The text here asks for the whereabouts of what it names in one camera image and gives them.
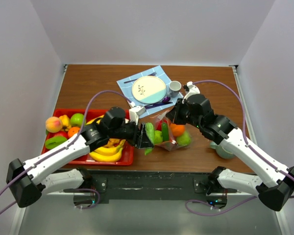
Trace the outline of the green lime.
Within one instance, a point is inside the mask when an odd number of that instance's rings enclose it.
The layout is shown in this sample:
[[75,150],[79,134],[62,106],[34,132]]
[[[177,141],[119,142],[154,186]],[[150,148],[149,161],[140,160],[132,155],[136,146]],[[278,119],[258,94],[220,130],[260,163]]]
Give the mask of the green lime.
[[154,132],[154,144],[160,144],[163,142],[162,131],[155,130]]
[[188,146],[192,139],[188,131],[184,131],[183,134],[176,138],[176,142],[180,147]]

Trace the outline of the green cucumber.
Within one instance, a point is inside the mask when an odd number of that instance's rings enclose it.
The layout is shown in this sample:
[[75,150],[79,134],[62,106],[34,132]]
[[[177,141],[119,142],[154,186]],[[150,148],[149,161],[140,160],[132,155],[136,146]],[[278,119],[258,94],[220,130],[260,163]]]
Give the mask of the green cucumber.
[[146,134],[149,138],[149,140],[152,143],[152,147],[149,147],[145,149],[144,155],[146,156],[147,154],[151,153],[152,150],[154,149],[154,134],[155,134],[155,128],[154,125],[151,122],[148,122],[145,124],[145,129],[146,129]]

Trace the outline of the green chili pepper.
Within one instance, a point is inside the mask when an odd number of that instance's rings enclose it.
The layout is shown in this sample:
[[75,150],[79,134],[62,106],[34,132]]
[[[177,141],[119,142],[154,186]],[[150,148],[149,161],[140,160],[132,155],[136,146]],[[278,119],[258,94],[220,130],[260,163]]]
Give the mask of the green chili pepper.
[[162,132],[162,137],[163,137],[163,142],[169,141],[170,136],[169,136],[169,127],[166,122],[162,122],[161,124],[161,132]]

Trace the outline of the red pomegranate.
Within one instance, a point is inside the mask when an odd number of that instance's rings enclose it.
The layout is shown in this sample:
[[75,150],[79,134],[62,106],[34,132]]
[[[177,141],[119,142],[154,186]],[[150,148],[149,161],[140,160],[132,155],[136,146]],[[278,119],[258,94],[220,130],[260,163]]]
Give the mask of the red pomegranate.
[[160,120],[159,122],[158,122],[158,124],[156,125],[156,130],[158,130],[158,131],[161,131],[162,130],[162,123],[167,123],[167,121],[166,120]]

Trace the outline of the clear orange zip top bag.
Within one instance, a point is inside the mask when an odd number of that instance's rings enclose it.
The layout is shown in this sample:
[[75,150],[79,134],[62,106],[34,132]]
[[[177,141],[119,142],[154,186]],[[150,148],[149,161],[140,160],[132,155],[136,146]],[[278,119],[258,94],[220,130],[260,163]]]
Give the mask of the clear orange zip top bag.
[[167,121],[167,124],[168,124],[168,127],[169,127],[169,136],[170,136],[170,140],[169,141],[166,141],[166,142],[162,142],[160,144],[154,144],[155,146],[157,147],[161,147],[167,151],[174,151],[174,150],[177,150],[179,148],[185,148],[185,147],[180,147],[177,142],[176,142],[176,138],[177,137],[174,137],[172,132],[171,132],[171,129],[170,129],[170,124],[172,124],[172,122],[166,117],[166,114],[169,112],[169,110],[165,110],[163,111],[161,114],[158,114],[154,117],[152,117],[152,124],[154,125],[154,128],[156,130],[156,125],[158,124],[158,122],[160,120],[166,120]]

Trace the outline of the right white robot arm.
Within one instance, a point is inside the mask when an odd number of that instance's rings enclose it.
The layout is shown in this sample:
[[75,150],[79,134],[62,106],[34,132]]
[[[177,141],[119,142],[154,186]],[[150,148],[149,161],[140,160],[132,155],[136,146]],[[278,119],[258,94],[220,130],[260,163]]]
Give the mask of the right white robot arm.
[[204,95],[178,99],[166,117],[174,124],[196,127],[205,138],[234,154],[255,173],[242,174],[218,166],[208,176],[211,191],[230,188],[246,192],[277,212],[291,197],[294,192],[294,166],[280,164],[253,142],[244,139],[242,130],[233,121],[214,113]]

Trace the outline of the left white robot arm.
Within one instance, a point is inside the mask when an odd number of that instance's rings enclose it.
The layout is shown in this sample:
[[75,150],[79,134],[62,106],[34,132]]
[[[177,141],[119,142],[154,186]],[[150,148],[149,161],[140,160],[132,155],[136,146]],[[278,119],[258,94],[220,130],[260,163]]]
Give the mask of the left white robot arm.
[[28,207],[51,192],[91,190],[94,180],[87,170],[73,169],[62,173],[56,173],[56,170],[108,144],[110,139],[126,140],[138,149],[152,148],[154,145],[145,125],[138,123],[145,111],[145,107],[135,106],[129,110],[129,121],[125,121],[125,111],[113,107],[100,123],[86,125],[79,134],[49,152],[25,162],[13,160],[9,164],[6,182],[17,205]]

